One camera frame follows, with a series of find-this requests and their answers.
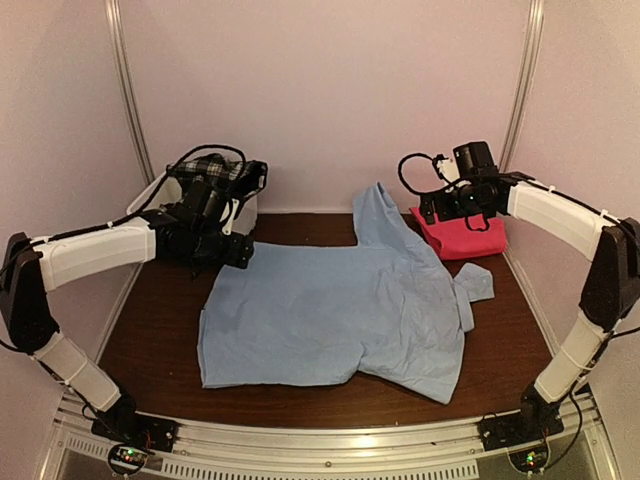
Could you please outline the pink trousers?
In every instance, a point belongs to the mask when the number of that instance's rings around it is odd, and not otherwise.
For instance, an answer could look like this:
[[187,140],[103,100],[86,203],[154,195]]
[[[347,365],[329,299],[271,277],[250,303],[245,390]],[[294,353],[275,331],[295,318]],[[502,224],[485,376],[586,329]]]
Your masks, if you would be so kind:
[[480,232],[483,217],[477,215],[469,219],[469,229],[464,219],[445,222],[436,220],[428,224],[419,212],[418,207],[410,209],[417,221],[426,242],[443,261],[466,260],[503,253],[507,248],[507,237],[504,222],[499,218],[488,220],[489,229]]

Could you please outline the light blue shirt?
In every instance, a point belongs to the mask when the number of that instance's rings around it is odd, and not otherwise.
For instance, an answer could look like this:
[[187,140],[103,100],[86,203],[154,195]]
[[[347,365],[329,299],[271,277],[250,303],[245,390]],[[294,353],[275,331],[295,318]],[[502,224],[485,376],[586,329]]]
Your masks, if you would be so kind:
[[201,382],[327,386],[363,372],[438,403],[459,380],[472,306],[494,295],[473,263],[451,274],[381,184],[353,202],[351,247],[259,243],[218,274],[201,311]]

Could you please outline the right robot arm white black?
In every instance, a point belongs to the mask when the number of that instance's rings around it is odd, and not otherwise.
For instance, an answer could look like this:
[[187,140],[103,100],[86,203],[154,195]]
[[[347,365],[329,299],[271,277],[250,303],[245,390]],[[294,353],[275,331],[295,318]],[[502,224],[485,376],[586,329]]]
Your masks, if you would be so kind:
[[639,224],[618,219],[520,172],[475,175],[419,195],[428,223],[510,216],[552,235],[589,263],[576,320],[550,363],[521,396],[512,430],[535,440],[575,383],[594,367],[639,300]]

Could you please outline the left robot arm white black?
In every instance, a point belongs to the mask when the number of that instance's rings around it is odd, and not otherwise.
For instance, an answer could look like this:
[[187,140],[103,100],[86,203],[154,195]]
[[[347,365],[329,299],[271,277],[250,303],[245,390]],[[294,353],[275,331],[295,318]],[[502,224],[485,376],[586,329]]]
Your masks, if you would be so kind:
[[231,224],[155,209],[50,237],[13,235],[1,266],[1,316],[9,336],[2,347],[55,374],[121,443],[137,442],[144,424],[133,398],[61,331],[48,295],[103,271],[157,259],[182,262],[195,272],[211,265],[244,269],[254,242]]

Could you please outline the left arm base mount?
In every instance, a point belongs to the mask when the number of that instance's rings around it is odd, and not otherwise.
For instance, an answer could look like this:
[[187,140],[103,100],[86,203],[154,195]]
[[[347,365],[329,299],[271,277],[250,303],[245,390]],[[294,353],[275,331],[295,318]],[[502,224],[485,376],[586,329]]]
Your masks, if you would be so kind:
[[140,414],[135,407],[124,402],[109,411],[98,410],[87,403],[91,433],[115,442],[106,454],[106,462],[111,471],[123,478],[140,473],[159,453],[171,453],[178,433],[178,423],[174,420]]

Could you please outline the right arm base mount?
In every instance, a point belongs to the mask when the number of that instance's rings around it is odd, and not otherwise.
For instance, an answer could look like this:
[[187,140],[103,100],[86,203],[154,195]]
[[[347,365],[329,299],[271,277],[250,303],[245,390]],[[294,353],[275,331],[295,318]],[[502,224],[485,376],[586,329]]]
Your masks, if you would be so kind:
[[524,394],[516,412],[484,415],[477,423],[486,452],[505,449],[518,473],[542,474],[551,460],[549,437],[562,433],[559,402],[547,403],[537,394]]

